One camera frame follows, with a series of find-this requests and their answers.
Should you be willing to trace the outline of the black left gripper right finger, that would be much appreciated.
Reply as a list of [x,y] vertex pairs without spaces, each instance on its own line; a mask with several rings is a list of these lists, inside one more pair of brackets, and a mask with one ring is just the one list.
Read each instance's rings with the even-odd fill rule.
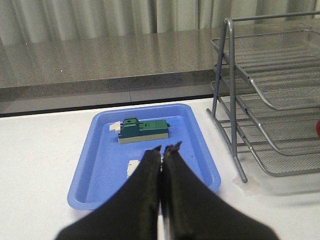
[[276,240],[267,225],[233,208],[188,167],[180,143],[165,147],[161,210],[171,240]]

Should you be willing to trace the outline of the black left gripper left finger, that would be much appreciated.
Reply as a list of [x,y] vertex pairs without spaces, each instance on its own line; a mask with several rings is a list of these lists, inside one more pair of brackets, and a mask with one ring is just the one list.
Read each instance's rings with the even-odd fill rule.
[[103,205],[62,229],[58,240],[155,240],[161,147],[146,150],[125,184]]

